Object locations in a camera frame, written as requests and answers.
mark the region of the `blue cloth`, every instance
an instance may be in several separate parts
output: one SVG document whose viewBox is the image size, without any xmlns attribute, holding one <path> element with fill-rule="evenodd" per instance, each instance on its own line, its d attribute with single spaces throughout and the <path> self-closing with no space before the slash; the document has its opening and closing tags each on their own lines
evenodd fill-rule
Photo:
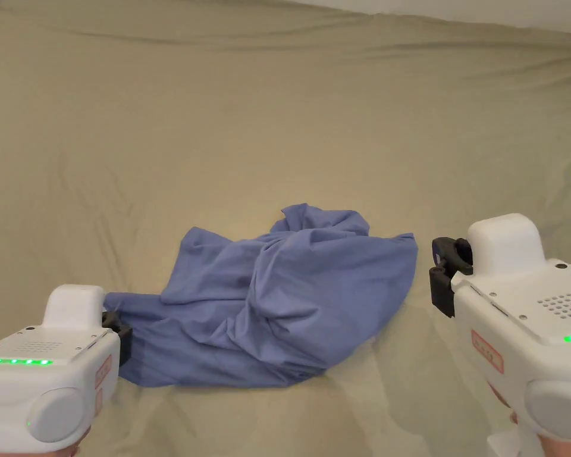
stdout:
<svg viewBox="0 0 571 457">
<path fill-rule="evenodd" d="M 160 296 L 108 294 L 106 309 L 134 331 L 120 376 L 146 387 L 285 387 L 377 335 L 412 285 L 414 236 L 370 237 L 355 211 L 283 213 L 242 242 L 193 228 Z"/>
</svg>

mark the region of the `white robotic gripper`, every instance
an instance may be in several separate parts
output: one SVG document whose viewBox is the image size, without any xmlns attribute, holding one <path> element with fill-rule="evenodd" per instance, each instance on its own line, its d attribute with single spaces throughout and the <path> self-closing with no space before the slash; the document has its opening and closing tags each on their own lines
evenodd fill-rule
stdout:
<svg viewBox="0 0 571 457">
<path fill-rule="evenodd" d="M 521 214 L 436 239 L 434 256 L 434 305 L 518 415 L 517 430 L 488 438 L 489 456 L 543 457 L 538 434 L 571 442 L 571 264 L 546 259 Z"/>
<path fill-rule="evenodd" d="M 121 341 L 102 326 L 105 292 L 60 286 L 41 325 L 0 340 L 0 453 L 71 446 L 112 396 Z"/>
</svg>

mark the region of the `bed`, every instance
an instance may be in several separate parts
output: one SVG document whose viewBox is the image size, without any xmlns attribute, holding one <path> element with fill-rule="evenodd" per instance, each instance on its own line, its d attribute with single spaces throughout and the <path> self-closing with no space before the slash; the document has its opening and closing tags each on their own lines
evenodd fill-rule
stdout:
<svg viewBox="0 0 571 457">
<path fill-rule="evenodd" d="M 192 226 L 413 231 L 382 334 L 289 389 L 123 381 L 83 455 L 485 455 L 509 412 L 432 307 L 436 236 L 508 212 L 571 262 L 571 35 L 271 0 L 4 0 L 0 338 L 62 283 L 157 293 Z"/>
</svg>

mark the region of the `red label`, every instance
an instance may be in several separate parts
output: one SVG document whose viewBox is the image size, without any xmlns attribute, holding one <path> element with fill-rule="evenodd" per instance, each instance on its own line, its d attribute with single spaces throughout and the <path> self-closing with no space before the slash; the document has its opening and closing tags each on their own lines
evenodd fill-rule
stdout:
<svg viewBox="0 0 571 457">
<path fill-rule="evenodd" d="M 96 393 L 96 415 L 102 412 L 103 406 L 103 389 L 99 389 Z"/>
<path fill-rule="evenodd" d="M 472 330 L 472 345 L 495 367 L 500 374 L 504 374 L 504 358 L 484 340 L 477 332 Z"/>
<path fill-rule="evenodd" d="M 110 355 L 96 373 L 96 389 L 103 383 L 112 370 L 112 355 Z"/>
</svg>

